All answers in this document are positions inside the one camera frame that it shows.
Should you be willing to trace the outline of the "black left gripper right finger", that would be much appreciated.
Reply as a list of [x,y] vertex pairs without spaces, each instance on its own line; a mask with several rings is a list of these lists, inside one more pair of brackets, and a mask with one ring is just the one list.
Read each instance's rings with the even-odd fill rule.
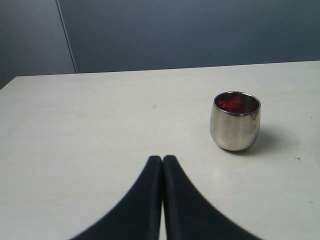
[[254,240],[256,238],[220,213],[201,195],[174,155],[164,157],[163,175],[164,218],[168,240]]

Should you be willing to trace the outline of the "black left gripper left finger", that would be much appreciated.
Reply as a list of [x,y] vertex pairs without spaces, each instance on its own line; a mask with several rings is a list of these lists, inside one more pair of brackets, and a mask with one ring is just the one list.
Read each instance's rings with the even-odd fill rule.
[[74,240],[158,240],[163,200],[163,162],[150,156],[126,195]]

